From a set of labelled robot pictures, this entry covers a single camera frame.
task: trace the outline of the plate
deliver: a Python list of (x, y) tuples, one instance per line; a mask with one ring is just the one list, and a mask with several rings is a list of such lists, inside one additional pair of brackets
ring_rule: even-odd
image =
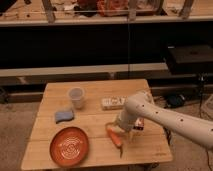
[(80, 163), (86, 157), (88, 150), (88, 137), (78, 127), (62, 129), (50, 144), (50, 156), (61, 167), (71, 167)]

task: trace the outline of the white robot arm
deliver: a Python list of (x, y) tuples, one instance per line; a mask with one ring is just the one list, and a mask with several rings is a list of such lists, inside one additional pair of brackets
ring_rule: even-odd
[(213, 150), (213, 122), (162, 109), (152, 103), (148, 92), (141, 91), (128, 97), (116, 123), (128, 132), (138, 117), (152, 120), (204, 148)]

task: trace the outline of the orange object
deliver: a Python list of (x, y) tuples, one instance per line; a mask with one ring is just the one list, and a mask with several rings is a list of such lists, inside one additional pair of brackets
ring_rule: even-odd
[(50, 155), (61, 167), (71, 167), (80, 163), (89, 150), (88, 137), (77, 127), (62, 129), (50, 144)]
[(119, 138), (119, 136), (114, 131), (112, 131), (112, 129), (110, 129), (110, 128), (106, 128), (106, 130), (107, 130), (108, 136), (110, 137), (112, 142), (115, 144), (115, 146), (117, 148), (121, 148), (123, 143), (122, 143), (121, 139)]
[(98, 11), (102, 16), (116, 16), (127, 14), (127, 0), (100, 0), (97, 3)]

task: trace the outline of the white cup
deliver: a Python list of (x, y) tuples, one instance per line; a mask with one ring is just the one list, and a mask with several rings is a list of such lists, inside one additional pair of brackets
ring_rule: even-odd
[(85, 96), (84, 89), (80, 87), (75, 87), (69, 91), (70, 100), (72, 101), (72, 104), (76, 109), (83, 108), (85, 103), (84, 96)]

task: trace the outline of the black cable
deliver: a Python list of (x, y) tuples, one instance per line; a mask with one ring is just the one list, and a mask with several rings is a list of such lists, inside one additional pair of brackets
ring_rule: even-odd
[(129, 18), (127, 18), (127, 24), (128, 24), (128, 79), (130, 79), (130, 58), (131, 58), (131, 30), (130, 30), (130, 23), (129, 23)]

